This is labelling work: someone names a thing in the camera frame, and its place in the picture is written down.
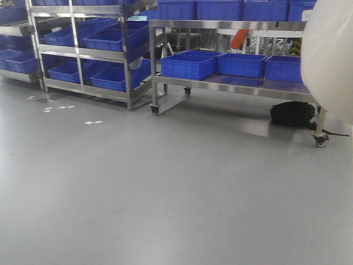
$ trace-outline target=white cylindrical object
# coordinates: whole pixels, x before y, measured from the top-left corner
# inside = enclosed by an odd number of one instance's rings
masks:
[[[318,0],[302,43],[302,77],[328,112],[353,124],[353,0]]]

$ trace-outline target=wheeled cart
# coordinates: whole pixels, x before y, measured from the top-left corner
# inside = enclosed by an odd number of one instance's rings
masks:
[[[269,98],[278,98],[285,100],[297,100],[317,104],[309,90],[304,84],[294,82],[265,80],[256,86],[229,84],[225,80],[227,76],[212,75],[202,81],[180,79],[173,77],[164,77],[157,74],[157,63],[155,49],[158,45],[163,44],[163,49],[167,49],[166,28],[186,29],[189,33],[190,29],[248,29],[253,31],[287,31],[302,34],[305,22],[247,22],[247,21],[215,21],[215,20],[151,20],[150,21],[150,46],[151,46],[151,67],[152,67],[152,114],[158,115],[160,105],[158,104],[157,84],[164,85],[165,94],[168,91],[168,85],[184,87],[185,96],[191,95],[192,88],[202,88],[213,91],[223,91],[229,93],[247,94],[252,96],[261,96]],[[162,34],[157,36],[156,28],[162,28]],[[328,135],[324,132],[324,119],[326,110],[319,107],[319,121],[317,131],[313,133],[315,143],[318,147],[323,147],[329,140]]]

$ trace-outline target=blue plastic crate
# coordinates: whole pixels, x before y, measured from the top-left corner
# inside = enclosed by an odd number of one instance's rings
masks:
[[[121,69],[119,67],[109,67],[107,70],[98,73],[91,79],[95,87],[126,92],[125,72],[124,69]],[[132,72],[132,89],[135,89],[139,85],[140,76],[138,75],[138,72]]]
[[[198,20],[241,20],[243,0],[196,0]]]
[[[244,21],[287,21],[288,0],[244,0]]]
[[[28,15],[25,7],[0,8],[0,25],[27,19]]]
[[[148,22],[129,21],[129,49],[133,50],[149,39]],[[117,23],[105,30],[83,39],[89,49],[122,51],[120,24]]]
[[[68,0],[36,0],[37,6],[68,6]]]
[[[13,56],[6,61],[13,72],[29,74],[38,71],[38,61],[33,51]]]
[[[289,22],[301,22],[303,18],[304,10],[311,10],[316,4],[315,0],[312,1],[295,1],[292,0],[289,9],[288,21]]]
[[[116,23],[107,29],[121,30],[121,23]],[[135,30],[140,32],[139,38],[133,39],[130,42],[130,45],[132,44],[135,45],[135,47],[138,47],[149,40],[149,22],[131,20],[127,22],[127,29],[132,33],[134,33]]]
[[[172,55],[161,59],[162,75],[192,80],[202,80],[213,71],[212,58],[204,56]]]
[[[140,82],[151,75],[151,60],[142,60],[141,67],[138,69],[138,74],[140,75]]]
[[[218,73],[259,78],[264,74],[264,55],[223,54],[218,57]]]
[[[130,40],[130,48],[134,49],[142,44],[149,41],[149,22],[146,21],[128,21],[127,22],[128,30],[137,30],[138,37]]]
[[[87,65],[83,69],[83,79],[85,82],[90,80],[92,76],[96,75],[97,73],[100,73],[101,71],[106,70],[109,67],[109,63],[105,61],[83,61],[84,65],[86,63]]]
[[[272,56],[266,60],[266,79],[303,83],[301,58]]]
[[[80,83],[77,61],[64,62],[63,64],[48,70],[48,73],[52,79],[77,83],[77,84]],[[83,63],[84,81],[88,81],[92,75],[93,75],[92,63],[91,62]]]
[[[157,2],[161,19],[197,19],[197,3],[193,0],[157,0]]]
[[[24,37],[4,36],[3,41],[6,49],[16,51],[28,51],[33,49],[31,35]]]
[[[215,73],[217,72],[217,58],[221,55],[221,53],[213,51],[184,51],[179,53],[179,55],[210,58],[212,61],[212,73]]]
[[[79,29],[78,31],[79,45],[83,45],[84,43],[83,39],[86,36],[89,36],[90,34],[91,32],[88,27]],[[44,38],[47,44],[49,45],[74,47],[73,31],[71,26],[68,26],[66,28],[63,28],[53,33],[46,34],[44,35]]]
[[[80,83],[77,62],[65,62],[48,70],[48,73],[52,79]]]
[[[77,23],[78,29],[89,28],[90,34],[97,33],[116,23],[115,18],[93,18]]]
[[[119,0],[73,0],[75,6],[116,6]]]
[[[84,43],[89,49],[122,51],[121,31],[117,29],[105,29],[86,38]]]
[[[14,50],[3,50],[0,51],[0,69],[1,70],[8,70],[10,69],[10,64],[7,59],[10,59],[13,56],[21,54],[21,51],[14,51]]]

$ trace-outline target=stainless steel shelf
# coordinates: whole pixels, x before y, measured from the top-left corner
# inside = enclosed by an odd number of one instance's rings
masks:
[[[38,28],[40,30],[43,30],[43,29],[59,27],[65,21],[67,21],[67,19],[62,19],[62,18],[40,19],[38,20]],[[0,35],[22,37],[26,35],[31,35],[32,33],[33,33],[33,27],[29,24],[28,20],[0,25]]]
[[[34,17],[67,17],[70,15],[69,6],[32,6],[31,14]]]
[[[124,4],[119,6],[73,6],[70,1],[68,6],[55,6],[55,7],[38,7],[32,6],[30,3],[29,13],[31,19],[35,20],[37,17],[56,17],[61,19],[69,19],[69,23],[73,26],[73,37],[78,39],[76,25],[78,20],[75,18],[93,18],[93,17],[119,17],[121,22],[121,29],[123,35],[127,36],[127,19],[134,15],[135,12],[139,12],[145,9],[152,9],[156,7],[156,0],[140,0],[129,6]],[[39,27],[35,27],[36,46],[38,47],[38,56],[41,59],[42,54],[57,55],[74,57],[80,62],[80,59],[100,60],[109,62],[120,62],[124,64],[125,80],[126,80],[126,92],[113,91],[109,89],[102,89],[85,85],[83,83],[83,70],[82,65],[78,64],[78,71],[81,79],[80,84],[64,82],[54,80],[50,78],[44,78],[46,87],[53,87],[62,90],[72,91],[81,94],[87,94],[96,97],[102,97],[107,99],[118,100],[126,102],[128,109],[132,108],[132,103],[143,93],[151,88],[151,82],[146,82],[139,86],[134,91],[131,89],[131,71],[129,63],[135,59],[145,55],[149,52],[149,42],[144,43],[140,47],[130,50],[129,44],[123,44],[122,52],[119,51],[107,51],[107,50],[96,50],[87,49],[82,47],[66,47],[56,45],[46,45],[38,43],[40,40]]]
[[[32,34],[32,32],[32,26],[29,25],[28,20],[23,20],[0,26],[0,35],[21,37],[30,35]]]
[[[77,57],[75,47],[56,46],[56,45],[39,45],[39,52],[41,54],[50,54],[67,57]],[[149,52],[149,42],[141,45],[140,47],[128,52],[130,61],[145,55]],[[96,49],[78,48],[78,56],[82,59],[108,61],[108,62],[121,62],[125,60],[125,53],[122,51],[106,51]]]
[[[65,81],[60,81],[60,80],[55,80],[50,78],[44,78],[44,82],[48,87],[58,88],[58,89],[72,91],[76,93],[82,93],[81,84],[65,82]]]
[[[33,83],[34,81],[38,80],[39,73],[33,72],[33,73],[30,73],[27,75],[24,73],[16,73],[16,72],[12,72],[12,71],[0,70],[0,76]]]
[[[216,83],[214,80],[221,81],[220,78],[227,76],[214,75],[206,80],[197,81],[189,79],[179,79],[172,77],[156,76],[155,82],[162,84],[173,84],[176,86],[202,88],[213,91],[223,91],[230,93],[246,94],[251,96],[261,96],[268,98],[279,98],[286,100],[298,100],[304,102],[316,103],[316,100],[308,92],[307,88],[300,83],[265,81],[261,87],[249,87],[227,83]]]
[[[79,57],[82,59],[99,60],[107,62],[120,62],[125,59],[121,51],[105,51],[86,48],[78,48]]]
[[[48,87],[58,88],[58,89],[80,93],[80,94],[86,94],[86,95],[95,96],[99,98],[112,99],[112,100],[121,101],[121,102],[127,102],[128,100],[127,93],[125,92],[114,91],[114,90],[99,88],[99,87],[92,87],[87,85],[81,86],[80,84],[65,82],[65,81],[60,81],[60,80],[55,80],[50,78],[45,78],[45,83]],[[150,88],[151,88],[151,80],[147,81],[146,83],[136,88],[131,94],[132,101],[136,101]]]
[[[38,49],[39,49],[39,52],[42,54],[67,56],[67,57],[77,56],[75,47],[39,44]]]
[[[258,22],[216,20],[151,20],[152,27],[182,29],[249,29],[303,31],[306,22]]]

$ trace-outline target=metal shelf tier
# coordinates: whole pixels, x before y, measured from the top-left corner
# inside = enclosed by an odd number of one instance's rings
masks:
[[[71,91],[80,94],[86,94],[90,96],[95,96],[99,98],[112,99],[121,102],[128,102],[129,98],[126,96],[125,92],[114,91],[99,87],[92,87],[88,85],[81,85],[77,83],[65,82],[50,78],[45,78],[45,83],[52,88],[58,88],[66,91]],[[141,95],[146,93],[151,88],[151,80],[148,80],[146,83],[140,85],[134,89],[131,93],[132,101],[136,101]]]
[[[146,91],[151,88],[151,80],[139,86],[137,89],[131,89],[131,71],[129,63],[136,60],[137,58],[147,54],[149,52],[149,42],[141,45],[140,47],[129,50],[129,39],[126,38],[127,34],[127,19],[133,16],[136,12],[145,9],[152,9],[156,6],[156,0],[140,0],[132,5],[125,6],[123,3],[121,6],[74,6],[73,1],[69,0],[68,6],[33,6],[32,1],[29,2],[30,14],[32,21],[34,22],[34,29],[36,35],[36,45],[38,47],[38,56],[41,59],[42,54],[67,56],[76,58],[78,61],[78,69],[80,75],[80,84],[63,82],[53,80],[50,78],[44,78],[45,90],[48,87],[58,88],[62,90],[72,91],[81,94],[88,94],[96,97],[103,97],[107,99],[113,99],[127,103],[127,108],[131,109],[133,102],[143,95]],[[74,35],[74,47],[55,46],[55,45],[44,45],[39,43],[39,28],[38,24],[35,23],[38,17],[60,17],[68,18],[71,21],[73,35]],[[76,18],[96,18],[96,17],[115,17],[118,18],[122,25],[123,36],[123,51],[107,51],[107,50],[95,50],[86,49],[78,46]],[[109,62],[120,62],[124,64],[125,69],[125,81],[126,81],[126,92],[113,91],[109,89],[102,89],[92,86],[87,86],[83,82],[83,70],[81,59],[100,60]],[[41,61],[41,68],[44,69],[44,65]]]
[[[159,114],[158,90],[157,84],[161,83],[164,86],[164,92],[167,93],[168,85],[183,86],[185,95],[190,95],[191,88],[202,88],[213,91],[223,91],[230,93],[247,94],[251,96],[261,96],[278,98],[285,100],[297,100],[310,103],[317,103],[309,93],[309,90],[303,84],[278,81],[263,81],[259,87],[243,86],[237,84],[227,84],[222,82],[226,76],[213,75],[203,81],[163,77],[157,75],[156,67],[156,47],[163,44],[163,54],[167,54],[167,39],[156,38],[156,28],[162,28],[165,34],[165,28],[180,28],[187,29],[186,43],[187,50],[190,49],[190,29],[248,29],[253,31],[278,31],[279,34],[287,32],[289,35],[302,35],[306,26],[306,22],[251,22],[251,21],[214,21],[214,20],[151,20],[150,22],[150,46],[152,60],[152,113]],[[322,147],[322,143],[326,143],[328,137],[322,132],[326,110],[321,109],[317,131],[314,133],[317,146]]]
[[[38,80],[38,77],[40,76],[40,72],[34,72],[27,75],[24,73],[0,70],[0,76],[32,83]]]
[[[59,27],[67,18],[42,18],[38,20],[40,30]],[[32,25],[28,20],[0,25],[0,35],[6,36],[27,36],[34,32]]]
[[[220,82],[220,77],[227,78],[227,76],[213,75],[203,81],[197,81],[156,76],[154,80],[156,83],[173,84],[175,86],[202,88],[213,91],[246,94],[251,96],[317,103],[313,96],[308,92],[308,89],[300,83],[264,81],[264,84],[261,87],[249,87]]]
[[[152,8],[155,2],[155,0],[141,0],[131,4],[125,8],[125,14],[132,16],[137,10]],[[120,6],[72,6],[75,18],[120,17],[121,11]],[[32,6],[31,13],[35,17],[71,17],[70,6]]]

